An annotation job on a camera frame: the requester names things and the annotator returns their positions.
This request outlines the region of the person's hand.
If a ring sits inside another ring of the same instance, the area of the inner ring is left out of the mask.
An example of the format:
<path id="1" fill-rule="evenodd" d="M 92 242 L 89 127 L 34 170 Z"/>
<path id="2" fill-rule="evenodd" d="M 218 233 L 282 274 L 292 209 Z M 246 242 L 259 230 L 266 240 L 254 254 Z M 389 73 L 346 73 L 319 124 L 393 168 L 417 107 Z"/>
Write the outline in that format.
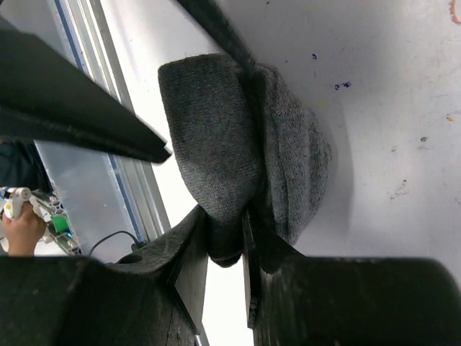
<path id="1" fill-rule="evenodd" d="M 7 253 L 13 257 L 33 257 L 46 230 L 46 223 L 34 212 L 30 202 L 23 204 L 18 219 L 3 216 L 2 226 L 9 245 Z"/>

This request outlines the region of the grey sock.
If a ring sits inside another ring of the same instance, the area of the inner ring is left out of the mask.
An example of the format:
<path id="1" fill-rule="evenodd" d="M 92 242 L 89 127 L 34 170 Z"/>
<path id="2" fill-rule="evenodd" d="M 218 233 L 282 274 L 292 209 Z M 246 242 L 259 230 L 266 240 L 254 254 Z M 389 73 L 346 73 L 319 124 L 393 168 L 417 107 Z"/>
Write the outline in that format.
<path id="1" fill-rule="evenodd" d="M 239 260 L 249 206 L 295 244 L 326 193 L 331 147 L 277 68 L 248 74 L 207 54 L 162 65 L 158 82 L 179 171 L 208 217 L 210 259 Z"/>

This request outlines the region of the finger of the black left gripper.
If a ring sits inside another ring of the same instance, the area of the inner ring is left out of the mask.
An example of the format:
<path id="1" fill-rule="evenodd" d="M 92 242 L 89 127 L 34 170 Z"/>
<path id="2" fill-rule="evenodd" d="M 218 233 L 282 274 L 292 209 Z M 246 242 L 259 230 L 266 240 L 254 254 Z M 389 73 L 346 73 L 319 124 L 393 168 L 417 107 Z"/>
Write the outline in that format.
<path id="1" fill-rule="evenodd" d="M 256 61 L 220 7 L 211 0 L 177 0 L 183 9 L 246 73 L 254 74 Z"/>
<path id="2" fill-rule="evenodd" d="M 84 72 L 38 36 L 1 21 L 1 137 L 64 143 L 92 151 L 134 151 L 150 163 L 164 163 L 166 142 L 143 121 L 151 140 L 139 134 L 119 142 L 99 127 L 97 116 L 113 100 Z"/>

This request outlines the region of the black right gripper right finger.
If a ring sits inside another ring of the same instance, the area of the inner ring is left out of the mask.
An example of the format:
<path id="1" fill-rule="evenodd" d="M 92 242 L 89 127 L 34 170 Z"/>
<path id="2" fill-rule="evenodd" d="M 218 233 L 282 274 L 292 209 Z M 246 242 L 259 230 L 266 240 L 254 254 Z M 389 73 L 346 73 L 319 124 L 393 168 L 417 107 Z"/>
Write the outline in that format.
<path id="1" fill-rule="evenodd" d="M 252 210 L 243 243 L 256 345 L 460 343 L 460 289 L 436 260 L 307 257 Z"/>

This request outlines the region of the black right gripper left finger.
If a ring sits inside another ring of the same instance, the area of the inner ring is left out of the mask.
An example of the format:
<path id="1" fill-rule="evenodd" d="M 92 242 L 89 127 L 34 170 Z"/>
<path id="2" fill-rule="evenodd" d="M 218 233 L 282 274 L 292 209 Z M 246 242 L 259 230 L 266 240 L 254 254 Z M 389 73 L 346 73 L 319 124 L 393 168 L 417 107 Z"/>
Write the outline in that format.
<path id="1" fill-rule="evenodd" d="M 2 257 L 3 345 L 193 345 L 207 274 L 206 214 L 114 264 Z"/>

